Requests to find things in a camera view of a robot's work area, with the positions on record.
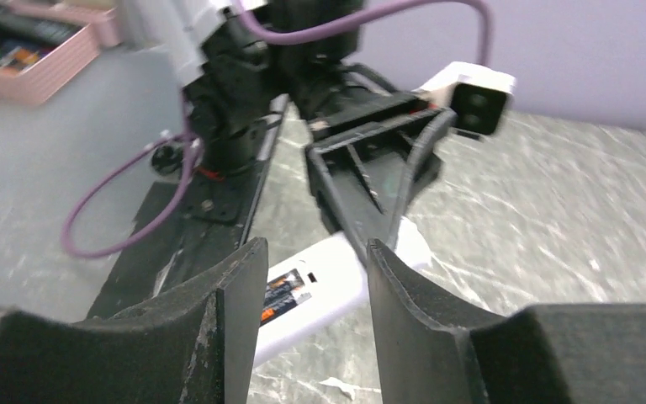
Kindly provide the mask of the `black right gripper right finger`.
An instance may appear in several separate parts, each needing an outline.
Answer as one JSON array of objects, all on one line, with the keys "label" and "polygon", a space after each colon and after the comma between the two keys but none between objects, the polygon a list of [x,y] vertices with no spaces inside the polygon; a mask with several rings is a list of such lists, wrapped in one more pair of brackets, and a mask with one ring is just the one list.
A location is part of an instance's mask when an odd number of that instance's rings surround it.
[{"label": "black right gripper right finger", "polygon": [[646,304],[537,304],[500,316],[368,244],[386,403],[646,403]]}]

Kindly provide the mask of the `black AAA battery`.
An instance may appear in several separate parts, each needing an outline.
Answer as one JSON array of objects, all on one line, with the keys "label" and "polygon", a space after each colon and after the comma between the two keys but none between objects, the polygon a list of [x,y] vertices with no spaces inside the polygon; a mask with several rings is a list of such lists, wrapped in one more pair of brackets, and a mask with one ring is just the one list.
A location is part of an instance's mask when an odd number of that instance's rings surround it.
[{"label": "black AAA battery", "polygon": [[300,306],[312,297],[310,292],[293,290],[280,294],[267,292],[264,297],[264,306],[261,316],[261,326],[279,318],[282,314]]},{"label": "black AAA battery", "polygon": [[305,286],[299,271],[294,268],[267,283],[265,301],[275,300],[281,295]]}]

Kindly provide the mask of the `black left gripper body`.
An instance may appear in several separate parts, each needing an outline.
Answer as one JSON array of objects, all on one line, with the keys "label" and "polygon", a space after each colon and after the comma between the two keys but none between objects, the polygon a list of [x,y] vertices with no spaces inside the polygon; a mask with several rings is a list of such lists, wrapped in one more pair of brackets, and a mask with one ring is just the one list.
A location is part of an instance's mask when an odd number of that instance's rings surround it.
[{"label": "black left gripper body", "polygon": [[441,109],[417,93],[393,93],[376,96],[362,104],[315,120],[309,120],[309,132],[313,143],[331,143],[330,138],[343,133],[357,133],[359,130],[401,130],[409,137],[417,137],[422,129],[431,123]]}]

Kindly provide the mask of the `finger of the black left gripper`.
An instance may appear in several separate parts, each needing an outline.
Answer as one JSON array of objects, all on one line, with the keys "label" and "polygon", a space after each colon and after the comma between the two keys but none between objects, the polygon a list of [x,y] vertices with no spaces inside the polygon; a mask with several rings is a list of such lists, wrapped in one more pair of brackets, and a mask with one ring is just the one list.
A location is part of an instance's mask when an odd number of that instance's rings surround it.
[{"label": "finger of the black left gripper", "polygon": [[412,143],[405,169],[400,180],[397,198],[389,227],[389,236],[385,244],[390,248],[397,247],[400,222],[410,202],[411,191],[415,176],[422,169],[426,159],[432,154],[435,144],[443,139],[452,125],[457,114],[451,109],[442,109],[420,132]]},{"label": "finger of the black left gripper", "polygon": [[397,247],[402,214],[396,209],[410,139],[398,130],[362,125],[304,149],[310,192],[331,231],[343,231],[362,262],[379,239]]}]

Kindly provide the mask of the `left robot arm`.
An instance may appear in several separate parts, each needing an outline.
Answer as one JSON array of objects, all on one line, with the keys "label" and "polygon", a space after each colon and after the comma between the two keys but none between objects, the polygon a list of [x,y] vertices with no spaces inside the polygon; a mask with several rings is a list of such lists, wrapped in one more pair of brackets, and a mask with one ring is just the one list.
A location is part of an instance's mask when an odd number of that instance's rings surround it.
[{"label": "left robot arm", "polygon": [[372,68],[346,63],[359,29],[302,45],[270,45],[232,7],[194,49],[204,57],[185,85],[185,121],[195,141],[193,179],[150,241],[147,258],[173,258],[192,276],[248,238],[270,160],[264,155],[270,103],[290,97],[312,141],[304,149],[310,194],[326,228],[364,258],[368,242],[402,241],[415,194],[438,173],[435,144],[454,113],[396,88]]}]

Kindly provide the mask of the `white remote control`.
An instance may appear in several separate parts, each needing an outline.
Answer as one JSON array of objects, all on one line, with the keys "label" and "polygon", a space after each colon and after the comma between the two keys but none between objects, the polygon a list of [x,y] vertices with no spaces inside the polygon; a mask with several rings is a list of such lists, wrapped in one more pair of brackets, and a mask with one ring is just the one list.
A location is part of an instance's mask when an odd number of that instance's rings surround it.
[{"label": "white remote control", "polygon": [[341,231],[268,270],[267,283],[296,268],[312,297],[260,326],[253,365],[258,367],[368,302],[368,276]]}]

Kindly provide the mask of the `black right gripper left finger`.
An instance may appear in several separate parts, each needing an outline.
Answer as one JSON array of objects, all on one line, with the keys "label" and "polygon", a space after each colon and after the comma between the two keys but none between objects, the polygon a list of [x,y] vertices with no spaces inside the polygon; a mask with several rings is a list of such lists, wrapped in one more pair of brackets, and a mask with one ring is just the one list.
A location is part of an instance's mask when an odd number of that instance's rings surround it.
[{"label": "black right gripper left finger", "polygon": [[108,319],[0,307],[0,403],[243,403],[267,271],[256,237]]}]

